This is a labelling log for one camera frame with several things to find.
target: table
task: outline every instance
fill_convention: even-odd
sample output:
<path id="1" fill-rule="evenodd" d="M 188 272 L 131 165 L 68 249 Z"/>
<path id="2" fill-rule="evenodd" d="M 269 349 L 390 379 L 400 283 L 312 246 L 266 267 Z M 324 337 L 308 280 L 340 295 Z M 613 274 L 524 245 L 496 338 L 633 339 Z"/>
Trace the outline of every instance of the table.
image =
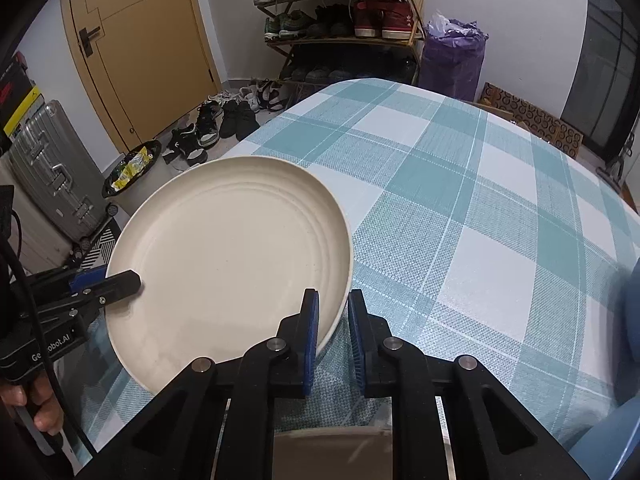
<path id="1" fill-rule="evenodd" d="M 249 154 L 299 164 L 334 193 L 353 288 L 394 335 L 439 358 L 474 355 L 563 444 L 616 406 L 640 218 L 580 164 L 484 110 L 379 79 L 323 89 L 226 156 Z M 310 398 L 276 405 L 279 429 L 388 424 L 388 402 L 360 397 L 350 361 L 345 316 Z M 65 368 L 98 448 L 150 399 L 102 318 Z"/>

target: black trash bag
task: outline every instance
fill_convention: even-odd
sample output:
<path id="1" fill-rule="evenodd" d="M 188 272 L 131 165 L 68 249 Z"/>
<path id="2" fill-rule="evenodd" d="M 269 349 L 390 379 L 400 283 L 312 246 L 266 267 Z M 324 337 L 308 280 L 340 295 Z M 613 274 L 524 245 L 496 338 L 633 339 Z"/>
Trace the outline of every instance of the black trash bag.
<path id="1" fill-rule="evenodd" d="M 148 160 L 144 162 L 144 167 L 141 170 L 138 170 L 136 174 L 132 177 L 125 177 L 126 183 L 120 187 L 120 189 L 115 189 L 112 184 L 116 182 L 118 179 L 123 177 L 123 173 L 127 171 L 127 165 L 138 155 L 142 148 L 146 148 L 146 153 L 148 156 Z M 162 144 L 159 140 L 148 140 L 147 142 L 143 142 L 139 146 L 135 147 L 131 150 L 125 158 L 123 158 L 118 165 L 113 168 L 113 171 L 109 174 L 109 176 L 104 180 L 104 186 L 102 186 L 102 196 L 103 198 L 109 198 L 111 196 L 116 196 L 122 193 L 124 190 L 129 189 L 131 186 L 135 184 L 135 182 L 141 178 L 147 171 L 151 169 L 151 167 L 156 163 L 156 160 L 160 158 L 162 153 Z"/>
<path id="2" fill-rule="evenodd" d="M 448 20 L 436 12 L 424 31 L 424 38 L 418 86 L 473 101 L 489 36 L 476 22 Z"/>

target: door lock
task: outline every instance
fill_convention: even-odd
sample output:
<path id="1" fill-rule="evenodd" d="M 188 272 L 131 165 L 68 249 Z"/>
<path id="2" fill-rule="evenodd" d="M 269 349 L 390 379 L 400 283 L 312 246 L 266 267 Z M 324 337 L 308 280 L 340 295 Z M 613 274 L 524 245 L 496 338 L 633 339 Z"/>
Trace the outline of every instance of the door lock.
<path id="1" fill-rule="evenodd" d="M 82 43 L 85 57 L 89 57 L 94 53 L 94 48 L 91 46 L 91 40 L 98 33 L 100 33 L 100 27 L 92 28 L 89 32 L 86 31 L 86 27 L 78 31 L 78 36 L 80 36 L 80 42 Z"/>

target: red sneaker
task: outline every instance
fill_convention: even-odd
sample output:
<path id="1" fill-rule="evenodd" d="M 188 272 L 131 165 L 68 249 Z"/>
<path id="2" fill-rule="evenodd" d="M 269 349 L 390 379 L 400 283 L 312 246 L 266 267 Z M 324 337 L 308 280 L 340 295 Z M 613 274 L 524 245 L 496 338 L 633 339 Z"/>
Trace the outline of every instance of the red sneaker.
<path id="1" fill-rule="evenodd" d="M 388 40 L 408 40 L 414 30 L 414 13 L 407 0 L 377 0 L 374 8 L 384 13 L 382 37 Z"/>
<path id="2" fill-rule="evenodd" d="M 382 36 L 382 11 L 373 9 L 372 2 L 362 0 L 353 6 L 353 26 L 358 38 L 379 38 Z"/>

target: bolt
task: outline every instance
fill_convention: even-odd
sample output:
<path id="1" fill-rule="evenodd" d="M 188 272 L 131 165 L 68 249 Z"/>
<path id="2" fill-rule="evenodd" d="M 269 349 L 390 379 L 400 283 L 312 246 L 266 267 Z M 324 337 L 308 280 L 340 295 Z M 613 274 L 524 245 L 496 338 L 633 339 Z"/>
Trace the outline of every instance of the bolt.
<path id="1" fill-rule="evenodd" d="M 199 374 L 206 372 L 209 368 L 211 368 L 211 360 L 206 357 L 198 357 L 191 363 L 191 369 Z"/>
<path id="2" fill-rule="evenodd" d="M 279 352 L 287 345 L 284 339 L 279 337 L 272 337 L 267 341 L 267 348 L 273 352 Z"/>
<path id="3" fill-rule="evenodd" d="M 478 361 L 476 361 L 476 358 L 471 355 L 463 355 L 458 359 L 458 364 L 465 370 L 473 370 L 478 366 Z"/>
<path id="4" fill-rule="evenodd" d="M 399 348 L 402 348 L 402 339 L 391 336 L 387 337 L 382 344 L 389 350 L 398 350 Z"/>

